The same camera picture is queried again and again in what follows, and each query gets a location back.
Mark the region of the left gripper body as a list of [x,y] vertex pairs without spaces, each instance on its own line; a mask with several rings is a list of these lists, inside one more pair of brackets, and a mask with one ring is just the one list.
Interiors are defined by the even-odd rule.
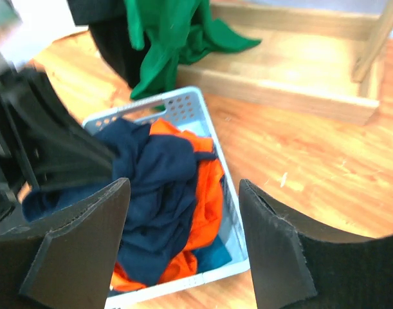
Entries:
[[14,70],[0,73],[0,223],[19,204],[18,195],[26,183],[19,164],[19,146],[1,99],[1,93],[15,81],[16,76]]

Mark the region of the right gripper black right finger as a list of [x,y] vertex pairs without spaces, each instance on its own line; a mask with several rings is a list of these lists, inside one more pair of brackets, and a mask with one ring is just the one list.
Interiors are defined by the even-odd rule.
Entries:
[[393,308],[393,234],[326,225],[247,179],[239,205],[258,308]]

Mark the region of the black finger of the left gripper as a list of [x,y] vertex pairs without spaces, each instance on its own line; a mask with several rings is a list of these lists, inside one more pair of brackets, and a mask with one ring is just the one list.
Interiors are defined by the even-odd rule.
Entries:
[[9,116],[32,188],[50,191],[111,178],[114,153],[68,113],[45,72],[25,69],[14,76]]

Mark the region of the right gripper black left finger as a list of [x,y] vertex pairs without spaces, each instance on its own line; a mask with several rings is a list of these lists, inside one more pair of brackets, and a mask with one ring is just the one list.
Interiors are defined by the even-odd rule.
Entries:
[[0,221],[0,308],[103,308],[129,207],[121,178],[32,222]]

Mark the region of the teal blue t shirt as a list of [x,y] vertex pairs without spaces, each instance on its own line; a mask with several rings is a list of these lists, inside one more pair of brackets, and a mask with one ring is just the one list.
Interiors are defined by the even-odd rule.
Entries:
[[219,236],[216,236],[210,245],[195,249],[192,253],[197,259],[198,274],[223,267],[232,260]]

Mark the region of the orange t shirt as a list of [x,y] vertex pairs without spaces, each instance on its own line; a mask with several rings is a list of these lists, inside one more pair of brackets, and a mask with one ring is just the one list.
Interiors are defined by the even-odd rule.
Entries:
[[[151,135],[174,135],[187,139],[195,151],[212,153],[214,142],[212,138],[200,137],[190,131],[180,131],[178,128],[159,119],[151,125]],[[203,160],[198,168],[198,181],[196,189],[196,209],[194,211],[190,236],[182,250],[162,274],[158,283],[167,283],[184,277],[193,276],[205,270],[211,270],[224,265],[230,261],[230,255],[214,258],[213,262],[207,262],[208,258],[202,252],[212,247],[218,239],[219,227],[223,217],[223,190],[221,180],[224,171],[220,160]],[[111,278],[112,292],[131,292],[146,288],[147,286],[137,281],[130,280],[122,267],[117,263]]]

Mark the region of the navy blue t shirt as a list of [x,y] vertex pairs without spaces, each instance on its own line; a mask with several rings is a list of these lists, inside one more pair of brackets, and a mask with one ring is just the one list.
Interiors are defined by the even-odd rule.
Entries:
[[214,151],[195,151],[187,139],[151,135],[152,124],[119,118],[96,134],[115,152],[112,178],[131,183],[116,264],[147,287],[159,284],[184,250],[196,209],[199,164],[218,158]]

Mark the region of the green t shirt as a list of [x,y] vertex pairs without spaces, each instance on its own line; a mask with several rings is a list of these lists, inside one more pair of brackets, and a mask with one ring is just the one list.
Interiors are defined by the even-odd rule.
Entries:
[[260,44],[213,18],[209,1],[125,1],[129,39],[135,50],[150,42],[140,64],[131,98],[174,89],[180,64],[190,65],[209,53],[238,53]]

